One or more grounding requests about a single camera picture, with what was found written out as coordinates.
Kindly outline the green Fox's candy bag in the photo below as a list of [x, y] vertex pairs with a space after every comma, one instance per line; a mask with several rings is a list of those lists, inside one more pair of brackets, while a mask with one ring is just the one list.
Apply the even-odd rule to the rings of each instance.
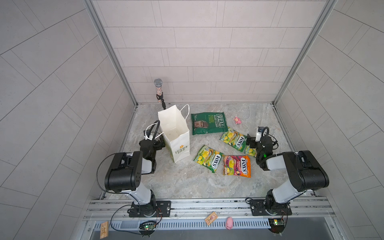
[[233, 130], [232, 128], [228, 128], [228, 131], [224, 132], [220, 138], [222, 142], [230, 145], [231, 147], [242, 153], [245, 152], [247, 139], [247, 136], [239, 133], [238, 131]]
[[203, 145], [194, 158], [194, 162], [208, 168], [212, 173], [216, 173], [219, 163], [224, 159], [224, 156], [223, 153]]
[[254, 148], [251, 148], [250, 146], [246, 146], [245, 154], [251, 157], [255, 157], [257, 155], [257, 150]]

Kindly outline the small pink toy on table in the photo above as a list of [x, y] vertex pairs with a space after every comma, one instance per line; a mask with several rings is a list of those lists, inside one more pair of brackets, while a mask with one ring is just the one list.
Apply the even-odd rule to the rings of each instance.
[[238, 117], [234, 117], [234, 121], [236, 125], [240, 125], [242, 121]]

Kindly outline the pink pig toy on rail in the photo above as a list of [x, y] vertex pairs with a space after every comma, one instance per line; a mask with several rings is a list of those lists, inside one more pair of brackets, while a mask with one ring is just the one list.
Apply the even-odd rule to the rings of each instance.
[[232, 217], [226, 219], [226, 229], [231, 230], [234, 227], [234, 220]]

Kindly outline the wooden mousetrap on rail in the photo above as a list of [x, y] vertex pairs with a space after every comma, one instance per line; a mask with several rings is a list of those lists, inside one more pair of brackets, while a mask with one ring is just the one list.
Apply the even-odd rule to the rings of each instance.
[[205, 223], [207, 224], [207, 226], [210, 226], [217, 218], [218, 218], [217, 213], [212, 212], [205, 218]]

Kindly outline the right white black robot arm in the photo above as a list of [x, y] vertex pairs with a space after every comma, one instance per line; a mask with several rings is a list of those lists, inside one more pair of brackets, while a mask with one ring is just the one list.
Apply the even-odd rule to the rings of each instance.
[[319, 190], [329, 186], [330, 180], [308, 151], [273, 153], [274, 142], [270, 136], [247, 140], [247, 146], [256, 150], [256, 163], [264, 171], [286, 170], [289, 179], [267, 192], [265, 199], [246, 198], [253, 216], [289, 216], [292, 214], [290, 201], [306, 191]]

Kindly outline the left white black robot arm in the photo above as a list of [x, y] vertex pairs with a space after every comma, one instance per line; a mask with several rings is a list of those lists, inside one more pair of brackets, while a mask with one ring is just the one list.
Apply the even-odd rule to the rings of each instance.
[[112, 162], [107, 170], [104, 183], [99, 182], [100, 167], [96, 171], [98, 187], [105, 193], [127, 195], [132, 199], [129, 217], [169, 217], [171, 201], [158, 201], [152, 190], [141, 184], [143, 175], [151, 175], [156, 171], [156, 153], [166, 144], [164, 138], [144, 139], [139, 142], [140, 150], [133, 153], [114, 153]]

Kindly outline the left green circuit board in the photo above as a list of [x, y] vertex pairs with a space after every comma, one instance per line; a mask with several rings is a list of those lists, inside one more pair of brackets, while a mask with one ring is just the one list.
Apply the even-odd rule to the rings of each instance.
[[139, 232], [142, 236], [150, 236], [155, 232], [156, 227], [156, 221], [146, 221], [139, 225]]

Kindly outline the silver microphone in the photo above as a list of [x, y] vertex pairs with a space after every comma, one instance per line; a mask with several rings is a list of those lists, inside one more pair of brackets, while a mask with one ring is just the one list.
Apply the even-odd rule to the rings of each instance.
[[156, 86], [157, 96], [161, 96], [163, 94], [163, 81], [161, 79], [155, 79], [154, 84]]

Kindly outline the dark green Real crisps bag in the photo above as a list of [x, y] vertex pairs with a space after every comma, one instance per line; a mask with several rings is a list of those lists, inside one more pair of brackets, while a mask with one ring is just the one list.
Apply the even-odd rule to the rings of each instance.
[[224, 133], [228, 131], [224, 112], [191, 114], [191, 118], [193, 135]]

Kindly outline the right green circuit board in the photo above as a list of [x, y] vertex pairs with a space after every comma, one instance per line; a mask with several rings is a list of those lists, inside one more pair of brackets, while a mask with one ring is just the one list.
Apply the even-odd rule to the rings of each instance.
[[268, 219], [269, 224], [270, 224], [270, 229], [269, 231], [274, 233], [274, 234], [281, 234], [284, 232], [286, 223], [282, 219]]

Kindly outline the white illustrated paper bag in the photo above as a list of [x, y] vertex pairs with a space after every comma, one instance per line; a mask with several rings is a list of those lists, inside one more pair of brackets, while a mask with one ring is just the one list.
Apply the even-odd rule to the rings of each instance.
[[160, 121], [160, 133], [149, 133], [149, 140], [163, 137], [166, 147], [170, 152], [172, 160], [177, 163], [190, 155], [190, 130], [187, 126], [187, 118], [182, 110], [190, 110], [188, 104], [181, 109], [173, 105], [166, 110], [158, 112]]

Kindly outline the wooden tag at left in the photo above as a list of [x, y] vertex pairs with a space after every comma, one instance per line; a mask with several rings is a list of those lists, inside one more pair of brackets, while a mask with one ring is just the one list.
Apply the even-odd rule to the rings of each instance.
[[109, 236], [109, 222], [101, 223], [100, 227], [100, 240]]

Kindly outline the green circuit board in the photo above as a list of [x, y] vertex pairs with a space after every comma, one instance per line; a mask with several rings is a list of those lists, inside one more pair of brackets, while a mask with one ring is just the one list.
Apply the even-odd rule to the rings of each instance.
[[282, 219], [268, 219], [269, 224], [270, 224], [270, 229], [269, 231], [274, 233], [274, 234], [281, 234], [284, 232], [286, 223]]
[[156, 221], [146, 221], [139, 225], [139, 232], [142, 236], [150, 236], [155, 232], [156, 227]]

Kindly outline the orange Fox's candy bag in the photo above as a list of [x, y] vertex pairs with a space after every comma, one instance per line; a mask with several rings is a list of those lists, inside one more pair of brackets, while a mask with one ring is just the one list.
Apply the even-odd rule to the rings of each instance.
[[248, 156], [225, 156], [224, 175], [251, 178], [251, 159]]

